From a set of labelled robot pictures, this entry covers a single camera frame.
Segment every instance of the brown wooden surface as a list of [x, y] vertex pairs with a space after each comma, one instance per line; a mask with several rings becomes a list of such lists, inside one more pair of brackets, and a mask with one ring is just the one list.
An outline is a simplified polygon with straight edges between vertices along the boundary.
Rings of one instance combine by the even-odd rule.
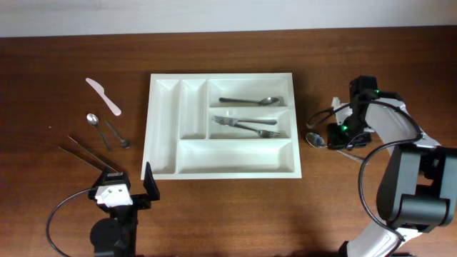
[[[348, 83], [377, 76], [397, 91], [423, 129], [457, 147], [457, 28], [327, 29], [215, 34], [157, 34], [0, 39], [0, 255], [56, 256], [44, 229], [52, 208], [98, 173], [60, 151], [80, 152], [73, 134], [139, 180], [150, 73], [292, 72], [298, 129], [348, 99]], [[84, 79], [100, 82], [122, 110], [115, 117]], [[103, 127], [108, 155], [85, 115], [108, 120], [131, 139], [128, 150]], [[158, 181], [161, 200], [140, 211], [137, 253], [146, 256], [306, 256], [336, 251], [370, 222], [358, 199], [358, 164], [300, 139], [303, 179]], [[376, 140], [366, 154], [380, 142]], [[366, 172], [371, 208], [388, 160]], [[86, 197], [66, 204], [51, 225], [72, 256], [93, 252], [89, 231], [106, 215]], [[457, 222], [407, 243], [419, 256], [455, 256]]]

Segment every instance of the spoon handle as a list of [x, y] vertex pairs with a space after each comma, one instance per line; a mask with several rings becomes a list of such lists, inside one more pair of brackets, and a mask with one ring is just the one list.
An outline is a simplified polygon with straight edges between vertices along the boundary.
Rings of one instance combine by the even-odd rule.
[[254, 131], [257, 133], [257, 129], [255, 128], [251, 128], [251, 127], [248, 127], [248, 126], [244, 126], [244, 125], [241, 125], [241, 124], [235, 124], [233, 125], [235, 128], [240, 128], [240, 129], [247, 129], [247, 130], [250, 130], [250, 131]]
[[340, 150], [336, 150], [336, 151], [341, 153], [341, 154], [343, 154], [344, 156], [348, 157], [349, 159], [357, 161], [358, 163], [363, 163], [363, 161], [365, 161], [364, 158], [355, 156], [355, 155], [353, 155], [351, 153], [346, 153], [345, 151], [340, 151]]
[[219, 99], [221, 103], [251, 103], [251, 104], [258, 104], [258, 101], [252, 101], [252, 100], [242, 100], [242, 99], [227, 99], [224, 97], [221, 97]]
[[119, 133], [117, 132], [117, 130], [114, 129], [113, 126], [112, 126], [111, 124], [108, 123], [108, 121], [105, 121], [105, 124], [106, 124], [106, 126], [109, 127], [109, 129], [111, 129], [111, 131], [113, 131], [113, 134], [116, 136], [116, 138], [118, 138], [120, 141], [122, 141], [121, 135], [119, 135]]
[[101, 139], [103, 140], [103, 142], [105, 143], [105, 146], [106, 146], [106, 148], [108, 149], [108, 152], [111, 153], [113, 150], [112, 150], [111, 147], [108, 145], [108, 141], [106, 140], [105, 135], [103, 135], [103, 132], [101, 132], [101, 130], [100, 130], [99, 128], [97, 128], [97, 131], [99, 131], [100, 137], [101, 137]]
[[278, 123], [276, 120], [253, 120], [253, 119], [239, 119], [238, 122], [249, 122], [249, 123], [266, 124], [266, 125], [276, 125]]

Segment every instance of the fork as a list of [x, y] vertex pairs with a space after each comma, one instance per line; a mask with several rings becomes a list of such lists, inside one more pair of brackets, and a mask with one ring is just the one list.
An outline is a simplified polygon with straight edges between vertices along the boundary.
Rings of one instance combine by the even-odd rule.
[[235, 128], [247, 129], [247, 130], [250, 130], [250, 131], [254, 131], [261, 138], [278, 138], [281, 135], [279, 132], [267, 131], [267, 130], [264, 130], [264, 129], [255, 129], [255, 128], [251, 128], [251, 127], [244, 126], [244, 125], [241, 125], [241, 124], [225, 123], [224, 119], [214, 119], [214, 121], [216, 123], [224, 125], [224, 126], [233, 126]]
[[266, 124], [266, 125], [276, 125], [278, 122], [276, 120], [253, 120], [253, 119], [234, 119], [234, 118], [226, 118], [223, 116], [214, 116], [214, 121], [221, 121], [224, 124], [229, 126], [233, 126], [238, 122], [250, 122], [250, 123], [257, 123], [257, 124]]

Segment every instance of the spoon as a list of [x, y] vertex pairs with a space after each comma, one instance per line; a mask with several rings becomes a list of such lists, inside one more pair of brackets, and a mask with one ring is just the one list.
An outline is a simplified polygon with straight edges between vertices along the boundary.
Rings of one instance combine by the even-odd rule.
[[[324, 141], [324, 139], [322, 138], [322, 136], [319, 136], [317, 133], [312, 133], [312, 132], [306, 133], [306, 140], [314, 148], [326, 148], [327, 147], [327, 144]], [[336, 151], [354, 161], [357, 161], [358, 163], [362, 163], [365, 160], [362, 157], [355, 156], [351, 153], [346, 153], [345, 151], [341, 151], [341, 150], [336, 150]]]
[[105, 143], [105, 146], [108, 149], [108, 152], [111, 153], [113, 150], [111, 150], [111, 147], [108, 145], [108, 141], [106, 140], [105, 135], [103, 135], [103, 132], [101, 132], [101, 130], [100, 130], [99, 118], [97, 118], [97, 116], [95, 116], [95, 114], [87, 114], [86, 119], [87, 119], [87, 122], [89, 122], [89, 124], [91, 124], [91, 126], [97, 128], [97, 131], [99, 132], [101, 139]]
[[121, 141], [121, 147], [122, 148], [127, 149], [128, 147], [130, 147], [130, 141], [129, 140], [123, 139], [121, 137], [121, 135], [119, 135], [117, 130], [114, 129], [111, 124], [108, 123], [108, 121], [105, 121], [105, 124], [109, 127], [109, 129], [111, 129], [111, 131], [113, 131], [113, 134], [116, 136], [116, 138], [118, 138]]
[[241, 99], [227, 99], [224, 97], [221, 97], [219, 99], [221, 103], [251, 103], [251, 104], [258, 104], [259, 106], [278, 106], [281, 103], [281, 100], [279, 100], [276, 97], [267, 97], [265, 99], [262, 99], [260, 101], [254, 101], [254, 100], [241, 100]]

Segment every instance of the pink plastic knife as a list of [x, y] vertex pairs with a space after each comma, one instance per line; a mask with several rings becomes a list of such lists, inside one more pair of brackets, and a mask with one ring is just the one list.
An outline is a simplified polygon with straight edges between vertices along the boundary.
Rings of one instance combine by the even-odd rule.
[[121, 109], [118, 106], [116, 106], [116, 104], [114, 104], [113, 101], [109, 100], [109, 98], [105, 96], [105, 89], [103, 88], [103, 86], [97, 83], [97, 81], [90, 78], [87, 78], [86, 81], [87, 83], [89, 83], [89, 85], [92, 86], [93, 89], [95, 89], [97, 93], [99, 93], [101, 98], [105, 101], [106, 105], [108, 105], [109, 109], [113, 112], [114, 115], [121, 115]]

